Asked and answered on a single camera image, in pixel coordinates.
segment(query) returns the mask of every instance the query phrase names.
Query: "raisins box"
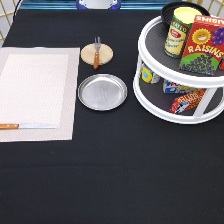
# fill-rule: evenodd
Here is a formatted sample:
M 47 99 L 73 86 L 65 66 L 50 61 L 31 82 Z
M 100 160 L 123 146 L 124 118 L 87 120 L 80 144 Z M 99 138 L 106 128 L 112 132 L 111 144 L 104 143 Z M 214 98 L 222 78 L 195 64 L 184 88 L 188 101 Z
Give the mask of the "raisins box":
M 195 16 L 179 69 L 214 75 L 224 55 L 224 20 Z

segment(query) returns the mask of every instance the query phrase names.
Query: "green can label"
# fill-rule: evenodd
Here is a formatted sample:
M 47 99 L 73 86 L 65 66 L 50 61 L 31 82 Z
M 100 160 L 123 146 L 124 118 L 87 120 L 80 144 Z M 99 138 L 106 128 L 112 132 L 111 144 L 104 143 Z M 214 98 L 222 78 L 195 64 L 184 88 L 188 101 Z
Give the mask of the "green can label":
M 189 26 L 181 23 L 175 16 L 173 17 L 165 43 L 166 54 L 174 58 L 181 58 L 189 30 Z

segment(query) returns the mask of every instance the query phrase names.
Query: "knife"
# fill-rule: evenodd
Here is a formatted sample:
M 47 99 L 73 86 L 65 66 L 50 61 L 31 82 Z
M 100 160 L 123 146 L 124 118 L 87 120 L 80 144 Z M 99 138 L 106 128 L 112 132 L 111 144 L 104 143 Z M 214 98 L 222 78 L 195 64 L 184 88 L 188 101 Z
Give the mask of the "knife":
M 57 128 L 55 125 L 51 124 L 0 124 L 1 129 L 52 129 Z

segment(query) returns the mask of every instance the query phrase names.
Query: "fork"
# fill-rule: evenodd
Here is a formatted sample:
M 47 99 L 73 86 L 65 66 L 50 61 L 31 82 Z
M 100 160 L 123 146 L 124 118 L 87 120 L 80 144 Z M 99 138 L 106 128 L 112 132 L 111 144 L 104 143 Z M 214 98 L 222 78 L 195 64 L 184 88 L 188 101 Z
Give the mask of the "fork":
M 95 49 L 96 49 L 96 52 L 95 52 L 95 57 L 94 57 L 94 64 L 93 64 L 93 68 L 96 70 L 98 69 L 99 67 L 99 50 L 100 50 L 100 47 L 101 47 L 101 40 L 100 40 L 100 37 L 96 38 L 95 37 Z

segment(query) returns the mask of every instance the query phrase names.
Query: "round wooden coaster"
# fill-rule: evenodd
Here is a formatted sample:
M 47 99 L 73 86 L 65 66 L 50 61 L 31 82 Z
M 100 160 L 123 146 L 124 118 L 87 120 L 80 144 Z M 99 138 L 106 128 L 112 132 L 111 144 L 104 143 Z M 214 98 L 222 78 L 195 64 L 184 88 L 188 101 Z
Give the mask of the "round wooden coaster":
M 85 46 L 81 51 L 82 60 L 86 62 L 87 64 L 93 65 L 95 52 L 96 52 L 96 49 L 94 44 L 89 44 Z M 109 46 L 105 44 L 101 44 L 99 55 L 100 55 L 99 65 L 103 65 L 109 62 L 113 58 L 113 51 Z

